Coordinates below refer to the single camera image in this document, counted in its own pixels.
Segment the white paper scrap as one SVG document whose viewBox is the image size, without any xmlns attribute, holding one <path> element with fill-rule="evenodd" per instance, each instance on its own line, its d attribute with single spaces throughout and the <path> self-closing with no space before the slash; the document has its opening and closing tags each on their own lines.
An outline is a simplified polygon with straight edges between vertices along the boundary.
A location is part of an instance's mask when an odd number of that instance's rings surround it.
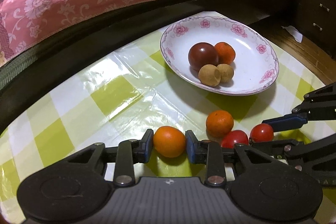
<svg viewBox="0 0 336 224">
<path fill-rule="evenodd" d="M 282 28 L 288 31 L 288 33 L 291 34 L 291 36 L 293 36 L 296 42 L 302 43 L 303 35 L 294 26 L 286 26 L 286 27 L 282 26 Z"/>
</svg>

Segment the white floral rimmed plate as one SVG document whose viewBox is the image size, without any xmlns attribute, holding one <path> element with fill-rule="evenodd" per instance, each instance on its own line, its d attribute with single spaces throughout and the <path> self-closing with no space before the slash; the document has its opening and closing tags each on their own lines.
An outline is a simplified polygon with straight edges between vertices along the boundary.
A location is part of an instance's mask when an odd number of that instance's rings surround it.
<svg viewBox="0 0 336 224">
<path fill-rule="evenodd" d="M 221 16 L 191 16 L 169 26 L 160 49 L 179 77 L 203 90 L 230 96 L 265 91 L 279 73 L 269 42 L 242 23 Z"/>
</svg>

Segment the large bumpy mandarin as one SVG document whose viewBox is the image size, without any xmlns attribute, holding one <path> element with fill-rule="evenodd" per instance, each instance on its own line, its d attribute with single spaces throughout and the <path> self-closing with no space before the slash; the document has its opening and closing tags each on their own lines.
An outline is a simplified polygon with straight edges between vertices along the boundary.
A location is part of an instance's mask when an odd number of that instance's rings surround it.
<svg viewBox="0 0 336 224">
<path fill-rule="evenodd" d="M 219 57 L 219 64 L 231 65 L 236 57 L 235 50 L 226 42 L 219 42 L 214 46 Z"/>
</svg>

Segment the dark bed frame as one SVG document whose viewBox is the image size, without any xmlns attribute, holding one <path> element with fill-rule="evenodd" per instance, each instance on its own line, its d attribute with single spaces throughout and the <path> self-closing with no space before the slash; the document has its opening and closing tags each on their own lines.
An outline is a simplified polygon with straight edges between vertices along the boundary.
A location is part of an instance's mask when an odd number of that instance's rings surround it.
<svg viewBox="0 0 336 224">
<path fill-rule="evenodd" d="M 129 42 L 201 11 L 244 24 L 258 12 L 285 19 L 297 0 L 157 0 L 129 6 L 68 27 L 1 68 L 1 129 L 53 88 Z"/>
</svg>

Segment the green white checkered tablecloth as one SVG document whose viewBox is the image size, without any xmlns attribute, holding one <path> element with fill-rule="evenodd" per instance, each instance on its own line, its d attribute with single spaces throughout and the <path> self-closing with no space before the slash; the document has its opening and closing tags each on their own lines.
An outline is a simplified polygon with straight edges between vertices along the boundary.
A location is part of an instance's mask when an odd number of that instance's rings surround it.
<svg viewBox="0 0 336 224">
<path fill-rule="evenodd" d="M 289 113 L 322 81 L 279 47 L 277 81 L 249 97 L 199 89 L 178 77 L 159 49 L 163 29 L 137 39 L 80 71 L 43 96 L 1 135 L 1 213 L 24 216 L 16 192 L 30 174 L 96 142 L 108 147 L 168 125 L 206 139 L 210 112 L 228 111 L 235 128 L 250 132 L 269 118 Z"/>
</svg>

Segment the dark red plum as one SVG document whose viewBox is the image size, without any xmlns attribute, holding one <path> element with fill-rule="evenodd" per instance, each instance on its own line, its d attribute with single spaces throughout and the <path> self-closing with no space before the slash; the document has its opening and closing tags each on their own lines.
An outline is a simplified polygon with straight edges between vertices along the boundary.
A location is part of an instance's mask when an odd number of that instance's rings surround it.
<svg viewBox="0 0 336 224">
<path fill-rule="evenodd" d="M 219 56 L 213 45 L 206 42 L 200 42 L 190 48 L 188 61 L 192 69 L 199 71 L 201 67 L 207 64 L 217 66 L 219 63 Z"/>
</svg>

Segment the small orange mandarin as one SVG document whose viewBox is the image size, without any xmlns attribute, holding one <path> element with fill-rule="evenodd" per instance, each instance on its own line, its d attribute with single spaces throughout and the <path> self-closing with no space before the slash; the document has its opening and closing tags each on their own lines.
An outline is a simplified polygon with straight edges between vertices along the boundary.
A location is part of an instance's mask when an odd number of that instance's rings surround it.
<svg viewBox="0 0 336 224">
<path fill-rule="evenodd" d="M 223 138 L 234 127 L 232 115 L 225 110 L 216 110 L 210 113 L 206 119 L 207 133 L 215 138 Z"/>
</svg>

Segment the tan longan with dent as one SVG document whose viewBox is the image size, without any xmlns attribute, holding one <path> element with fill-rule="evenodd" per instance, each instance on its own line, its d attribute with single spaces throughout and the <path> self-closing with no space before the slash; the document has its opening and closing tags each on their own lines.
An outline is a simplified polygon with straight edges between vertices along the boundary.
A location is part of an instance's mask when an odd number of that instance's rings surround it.
<svg viewBox="0 0 336 224">
<path fill-rule="evenodd" d="M 221 73 L 216 66 L 207 64 L 202 66 L 199 70 L 198 79 L 204 85 L 215 87 L 221 82 Z"/>
</svg>

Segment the dark drawer cabinet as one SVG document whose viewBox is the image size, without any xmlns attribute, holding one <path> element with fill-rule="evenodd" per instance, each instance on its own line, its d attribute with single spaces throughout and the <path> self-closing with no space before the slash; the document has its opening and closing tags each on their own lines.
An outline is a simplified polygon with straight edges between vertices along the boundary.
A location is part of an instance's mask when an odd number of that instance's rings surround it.
<svg viewBox="0 0 336 224">
<path fill-rule="evenodd" d="M 298 0 L 297 29 L 335 58 L 335 0 Z"/>
</svg>

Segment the small tan longan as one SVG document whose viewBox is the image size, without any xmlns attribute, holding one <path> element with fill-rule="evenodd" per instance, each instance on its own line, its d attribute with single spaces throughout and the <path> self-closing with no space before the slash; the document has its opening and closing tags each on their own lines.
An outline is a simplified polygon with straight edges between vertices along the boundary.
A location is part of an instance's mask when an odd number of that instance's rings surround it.
<svg viewBox="0 0 336 224">
<path fill-rule="evenodd" d="M 234 76 L 233 67 L 228 64 L 219 64 L 217 69 L 220 72 L 221 83 L 228 83 L 232 80 Z"/>
</svg>

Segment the red cherry tomato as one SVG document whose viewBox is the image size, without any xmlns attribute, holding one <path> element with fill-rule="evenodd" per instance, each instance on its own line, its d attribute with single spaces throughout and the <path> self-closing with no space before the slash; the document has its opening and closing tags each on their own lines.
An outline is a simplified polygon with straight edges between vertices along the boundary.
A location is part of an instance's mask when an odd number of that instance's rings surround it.
<svg viewBox="0 0 336 224">
<path fill-rule="evenodd" d="M 221 142 L 223 148 L 233 148 L 235 144 L 249 144 L 247 134 L 242 130 L 233 130 L 224 136 Z"/>
<path fill-rule="evenodd" d="M 272 141 L 274 138 L 273 128 L 269 124 L 258 124 L 251 130 L 249 138 L 255 143 Z"/>
</svg>

